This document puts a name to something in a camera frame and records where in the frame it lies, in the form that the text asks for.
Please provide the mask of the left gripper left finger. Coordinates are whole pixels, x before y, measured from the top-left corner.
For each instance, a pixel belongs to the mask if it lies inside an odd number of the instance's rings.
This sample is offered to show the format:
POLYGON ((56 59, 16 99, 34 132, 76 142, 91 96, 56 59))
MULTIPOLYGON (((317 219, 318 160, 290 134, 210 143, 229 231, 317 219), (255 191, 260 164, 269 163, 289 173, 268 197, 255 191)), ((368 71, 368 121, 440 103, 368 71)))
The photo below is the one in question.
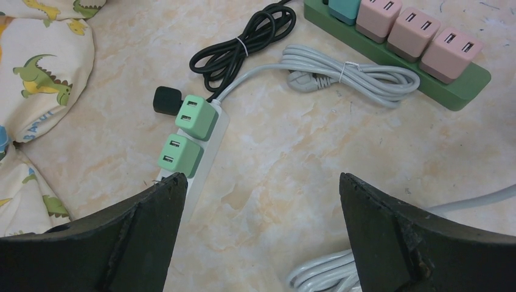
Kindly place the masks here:
POLYGON ((87 217, 1 239, 2 291, 162 291, 186 200, 174 173, 87 217))

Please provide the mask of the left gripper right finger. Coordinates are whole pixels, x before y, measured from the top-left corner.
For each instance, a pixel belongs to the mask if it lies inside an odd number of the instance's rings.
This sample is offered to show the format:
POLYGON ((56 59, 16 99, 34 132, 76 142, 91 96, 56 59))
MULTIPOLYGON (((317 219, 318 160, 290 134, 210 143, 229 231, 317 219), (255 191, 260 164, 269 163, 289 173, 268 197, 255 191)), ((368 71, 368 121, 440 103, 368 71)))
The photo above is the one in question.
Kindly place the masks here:
POLYGON ((339 193, 363 291, 514 291, 515 237, 398 200, 350 173, 339 193))

